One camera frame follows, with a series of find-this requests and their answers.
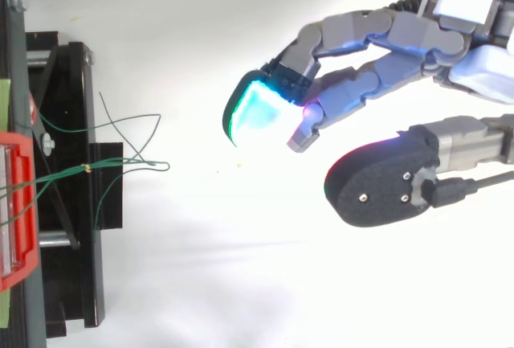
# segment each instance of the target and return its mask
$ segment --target wire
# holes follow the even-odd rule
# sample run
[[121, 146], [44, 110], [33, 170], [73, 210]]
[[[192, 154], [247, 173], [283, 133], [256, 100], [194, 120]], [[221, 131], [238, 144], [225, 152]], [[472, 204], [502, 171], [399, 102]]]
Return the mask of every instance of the wire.
[[[109, 119], [109, 123], [105, 123], [103, 125], [97, 125], [95, 127], [86, 128], [86, 129], [62, 129], [62, 128], [58, 127], [57, 125], [54, 125], [53, 123], [51, 123], [43, 115], [39, 114], [39, 116], [41, 117], [41, 120], [44, 121], [45, 123], [47, 123], [50, 127], [52, 127], [53, 129], [56, 129], [57, 131], [60, 131], [62, 133], [83, 133], [83, 132], [87, 132], [87, 131], [92, 131], [93, 129], [99, 129], [99, 128], [103, 128], [103, 127], [112, 125], [114, 127], [114, 129], [121, 135], [121, 137], [127, 142], [127, 144], [130, 145], [130, 147], [135, 151], [135, 155], [133, 157], [131, 157], [131, 158], [109, 158], [109, 159], [104, 159], [104, 160], [101, 160], [101, 161], [98, 161], [98, 162], [94, 162], [94, 163], [89, 164], [89, 165], [84, 164], [84, 165], [80, 165], [80, 166], [73, 166], [73, 167], [71, 167], [69, 169], [65, 169], [65, 170], [62, 170], [62, 171], [54, 173], [54, 174], [45, 175], [44, 177], [37, 178], [34, 181], [19, 183], [17, 185], [0, 186], [0, 190], [10, 190], [8, 193], [0, 196], [0, 200], [1, 200], [1, 199], [6, 199], [7, 197], [15, 194], [16, 192], [26, 188], [29, 185], [45, 182], [45, 185], [41, 188], [41, 190], [35, 196], [35, 198], [32, 201], [30, 201], [27, 204], [27, 206], [20, 213], [18, 213], [14, 218], [9, 219], [6, 222], [0, 223], [0, 227], [5, 226], [5, 225], [7, 225], [9, 223], [12, 223], [16, 219], [18, 219], [19, 217], [24, 215], [31, 208], [31, 206], [34, 205], [37, 202], [39, 197], [41, 197], [41, 195], [43, 195], [44, 191], [56, 180], [59, 180], [59, 179], [62, 179], [62, 178], [68, 178], [68, 177], [71, 177], [72, 175], [77, 175], [77, 174], [80, 174], [80, 173], [83, 173], [83, 172], [91, 173], [92, 170], [102, 169], [102, 168], [105, 168], [105, 167], [119, 167], [119, 166], [123, 167], [123, 166], [133, 166], [133, 165], [142, 165], [142, 164], [147, 165], [147, 166], [151, 166], [151, 167], [141, 167], [141, 168], [138, 168], [138, 169], [133, 169], [133, 170], [125, 171], [125, 172], [121, 173], [120, 175], [118, 175], [116, 178], [114, 178], [111, 181], [111, 183], [109, 184], [107, 189], [105, 189], [105, 192], [100, 197], [100, 200], [98, 202], [98, 206], [96, 208], [96, 214], [95, 214], [95, 220], [94, 220], [94, 229], [97, 229], [98, 228], [98, 220], [99, 220], [99, 217], [100, 217], [101, 205], [102, 205], [103, 201], [105, 200], [105, 197], [107, 196], [108, 192], [114, 186], [114, 184], [118, 180], [120, 180], [124, 175], [126, 175], [128, 173], [132, 173], [134, 171], [141, 171], [141, 170], [166, 172], [166, 171], [168, 171], [171, 168], [171, 165], [168, 162], [146, 161], [141, 156], [141, 153], [145, 150], [145, 148], [148, 146], [148, 144], [152, 141], [153, 137], [155, 136], [155, 133], [157, 132], [157, 129], [158, 129], [159, 124], [161, 122], [161, 114], [152, 113], [152, 114], [138, 115], [138, 116], [135, 116], [135, 117], [126, 117], [126, 118], [123, 118], [123, 119], [119, 119], [117, 121], [113, 121], [111, 116], [110, 116], [110, 114], [109, 114], [109, 112], [108, 112], [107, 105], [105, 104], [105, 101], [104, 101], [104, 98], [103, 98], [102, 94], [100, 94], [100, 99], [102, 100], [102, 104], [104, 106], [105, 112], [106, 112], [107, 117]], [[138, 118], [142, 118], [142, 117], [157, 117], [157, 122], [155, 124], [155, 127], [154, 127], [154, 129], [153, 129], [149, 139], [142, 146], [142, 148], [138, 151], [134, 147], [134, 145], [116, 127], [116, 123], [119, 123], [119, 122], [122, 122], [122, 121], [129, 121], [129, 120], [132, 120], [132, 119], [138, 119]], [[161, 165], [165, 165], [165, 168], [164, 169], [152, 168], [152, 167], [161, 166]]]

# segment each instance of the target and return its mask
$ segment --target black cable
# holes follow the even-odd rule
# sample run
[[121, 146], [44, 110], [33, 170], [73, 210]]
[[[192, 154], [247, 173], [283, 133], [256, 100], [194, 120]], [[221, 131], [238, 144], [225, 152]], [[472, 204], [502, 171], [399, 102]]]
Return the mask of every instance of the black cable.
[[476, 181], [475, 184], [478, 189], [483, 189], [484, 187], [490, 187], [494, 185], [499, 185], [501, 183], [514, 181], [514, 171], [508, 171], [507, 173], [495, 175], [493, 177], [480, 179]]

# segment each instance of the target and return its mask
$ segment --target white surface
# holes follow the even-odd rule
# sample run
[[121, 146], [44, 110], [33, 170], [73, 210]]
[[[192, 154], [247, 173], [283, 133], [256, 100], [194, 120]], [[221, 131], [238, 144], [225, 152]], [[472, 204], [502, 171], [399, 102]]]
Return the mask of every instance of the white surface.
[[451, 81], [502, 103], [514, 104], [514, 56], [506, 49], [483, 45], [455, 65]]
[[[27, 29], [62, 31], [95, 51], [95, 90], [114, 117], [164, 114], [147, 156], [173, 163], [125, 180], [125, 227], [103, 235], [104, 323], [69, 323], [50, 347], [514, 345], [512, 184], [373, 229], [346, 225], [323, 196], [328, 168], [359, 145], [512, 107], [423, 81], [371, 101], [307, 153], [260, 165], [222, 132], [240, 77], [304, 24], [393, 1], [31, 0]], [[96, 115], [106, 121], [98, 98]], [[141, 145], [151, 122], [121, 128]], [[98, 138], [118, 140], [113, 129]]]
[[434, 14], [485, 24], [493, 0], [438, 0]]

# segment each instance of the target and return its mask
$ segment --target black connector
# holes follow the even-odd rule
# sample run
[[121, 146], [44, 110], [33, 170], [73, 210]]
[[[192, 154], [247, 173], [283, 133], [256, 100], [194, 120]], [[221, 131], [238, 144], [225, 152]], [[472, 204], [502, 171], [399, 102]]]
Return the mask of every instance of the black connector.
[[468, 195], [475, 194], [484, 187], [509, 181], [514, 181], [514, 171], [480, 179], [479, 181], [462, 178], [427, 180], [422, 184], [422, 197], [432, 207], [442, 207], [463, 201]]
[[462, 178], [425, 181], [422, 184], [422, 197], [432, 207], [448, 206], [476, 193], [478, 188], [475, 184], [473, 179]]

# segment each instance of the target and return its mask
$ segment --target black metal stand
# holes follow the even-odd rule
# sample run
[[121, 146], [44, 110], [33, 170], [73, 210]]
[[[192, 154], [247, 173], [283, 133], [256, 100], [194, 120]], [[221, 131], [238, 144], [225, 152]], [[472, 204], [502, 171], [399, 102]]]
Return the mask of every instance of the black metal stand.
[[[57, 32], [37, 32], [27, 34], [27, 50], [31, 92], [39, 113], [62, 129], [94, 127], [88, 47], [82, 43], [59, 46]], [[39, 119], [34, 135], [37, 176], [123, 157], [122, 143], [96, 143], [94, 130], [63, 133], [45, 128]], [[50, 135], [55, 146], [45, 148], [44, 135]], [[86, 328], [104, 320], [100, 230], [122, 226], [121, 182], [102, 204], [98, 229], [94, 228], [95, 216], [104, 188], [122, 171], [122, 167], [113, 167], [59, 180], [39, 201], [41, 238], [48, 240], [41, 257], [49, 338], [66, 335], [66, 320], [84, 319]], [[66, 238], [69, 246], [62, 246]]]

